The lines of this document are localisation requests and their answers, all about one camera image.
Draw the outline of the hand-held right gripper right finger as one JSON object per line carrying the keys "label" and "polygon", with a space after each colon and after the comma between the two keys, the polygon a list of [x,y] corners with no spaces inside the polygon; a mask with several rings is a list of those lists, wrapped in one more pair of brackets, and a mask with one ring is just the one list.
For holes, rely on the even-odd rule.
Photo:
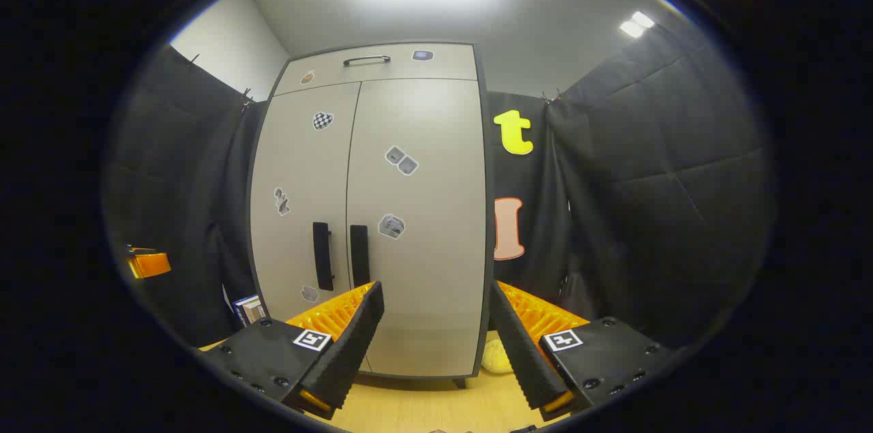
{"label": "hand-held right gripper right finger", "polygon": [[667,371],[676,355],[619,318],[589,320],[512,285],[490,286],[490,318],[543,420],[617,401]]}

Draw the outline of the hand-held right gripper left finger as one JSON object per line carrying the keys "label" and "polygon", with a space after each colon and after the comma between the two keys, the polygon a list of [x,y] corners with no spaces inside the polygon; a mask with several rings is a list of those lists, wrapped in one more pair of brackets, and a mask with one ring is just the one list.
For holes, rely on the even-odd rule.
{"label": "hand-held right gripper left finger", "polygon": [[260,318],[199,356],[275,402],[331,419],[383,317],[382,286],[363,284],[287,321]]}

